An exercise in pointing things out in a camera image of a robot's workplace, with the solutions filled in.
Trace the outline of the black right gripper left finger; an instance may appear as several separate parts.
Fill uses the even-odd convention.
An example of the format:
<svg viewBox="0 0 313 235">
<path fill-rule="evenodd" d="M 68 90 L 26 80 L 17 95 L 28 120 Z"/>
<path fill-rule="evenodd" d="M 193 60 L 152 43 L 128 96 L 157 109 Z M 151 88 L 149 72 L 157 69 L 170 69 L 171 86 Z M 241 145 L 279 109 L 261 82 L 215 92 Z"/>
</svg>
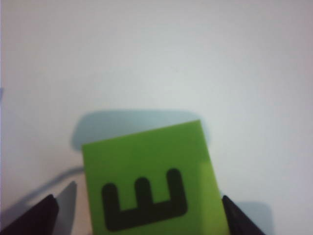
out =
<svg viewBox="0 0 313 235">
<path fill-rule="evenodd" d="M 27 210 L 1 214 L 2 235 L 69 235 L 75 216 L 77 184 L 72 181 L 57 196 L 49 194 Z"/>
</svg>

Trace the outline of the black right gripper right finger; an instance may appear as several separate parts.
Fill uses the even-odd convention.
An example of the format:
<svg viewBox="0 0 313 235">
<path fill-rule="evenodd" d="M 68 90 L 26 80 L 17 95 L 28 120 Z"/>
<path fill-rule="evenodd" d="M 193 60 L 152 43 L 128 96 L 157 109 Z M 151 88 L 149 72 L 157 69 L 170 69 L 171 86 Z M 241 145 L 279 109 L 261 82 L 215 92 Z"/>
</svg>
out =
<svg viewBox="0 0 313 235">
<path fill-rule="evenodd" d="M 231 235 L 265 235 L 265 233 L 226 195 L 222 197 Z"/>
</svg>

